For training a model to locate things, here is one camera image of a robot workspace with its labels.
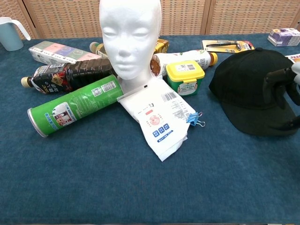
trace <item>white pitcher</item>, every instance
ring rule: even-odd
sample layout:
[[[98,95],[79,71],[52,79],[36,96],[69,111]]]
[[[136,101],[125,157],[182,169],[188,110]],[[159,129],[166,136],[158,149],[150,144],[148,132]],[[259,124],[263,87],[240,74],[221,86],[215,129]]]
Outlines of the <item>white pitcher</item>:
[[[27,40],[31,39],[19,21],[12,20],[10,17],[0,17],[0,43],[7,51],[19,50],[24,46],[14,25],[20,29]]]

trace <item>black baseball cap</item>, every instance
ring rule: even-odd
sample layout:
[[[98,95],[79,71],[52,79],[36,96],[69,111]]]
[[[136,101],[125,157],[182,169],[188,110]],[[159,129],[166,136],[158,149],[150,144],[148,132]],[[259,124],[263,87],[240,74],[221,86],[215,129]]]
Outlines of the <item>black baseball cap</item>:
[[[258,136],[292,135],[297,129],[281,129],[295,118],[286,100],[285,108],[281,109],[274,99],[266,104],[263,98],[266,74],[292,64],[283,54],[273,50],[256,48],[236,53],[216,68],[209,88],[238,130]]]

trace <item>wicker wall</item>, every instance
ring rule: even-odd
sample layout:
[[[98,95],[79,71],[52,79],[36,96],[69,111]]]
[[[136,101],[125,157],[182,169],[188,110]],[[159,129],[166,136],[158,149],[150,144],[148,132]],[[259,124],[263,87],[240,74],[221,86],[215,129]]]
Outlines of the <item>wicker wall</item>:
[[[0,0],[0,12],[19,20],[32,38],[100,37],[99,1]],[[161,0],[161,5],[161,35],[268,33],[300,20],[300,0]]]

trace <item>pitcher handle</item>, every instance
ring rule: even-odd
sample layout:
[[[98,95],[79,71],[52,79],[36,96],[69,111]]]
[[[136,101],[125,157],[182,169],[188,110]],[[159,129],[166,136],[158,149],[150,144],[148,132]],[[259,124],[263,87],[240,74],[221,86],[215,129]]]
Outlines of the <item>pitcher handle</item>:
[[[29,34],[27,33],[27,31],[25,30],[25,28],[23,27],[23,25],[17,21],[17,20],[11,20],[11,22],[13,22],[15,25],[18,26],[18,28],[20,29],[20,31],[22,32],[22,34],[26,37],[27,40],[31,40]]]

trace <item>blue carpet table cover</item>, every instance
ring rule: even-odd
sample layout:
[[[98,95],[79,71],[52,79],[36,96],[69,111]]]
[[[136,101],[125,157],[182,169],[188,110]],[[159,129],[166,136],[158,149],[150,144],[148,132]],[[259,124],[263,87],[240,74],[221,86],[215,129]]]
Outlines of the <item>blue carpet table cover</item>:
[[[275,47],[268,34],[162,36],[169,53],[201,49],[201,40],[248,40],[284,55],[300,46]],[[0,224],[300,223],[300,131],[257,137],[238,131],[208,85],[230,54],[218,53],[196,96],[184,99],[205,127],[165,162],[147,145],[137,122],[115,103],[47,138],[33,128],[27,109],[63,94],[25,89],[21,78],[42,63],[23,41],[0,46]],[[101,38],[51,39],[89,51]],[[296,115],[297,107],[286,98]]]

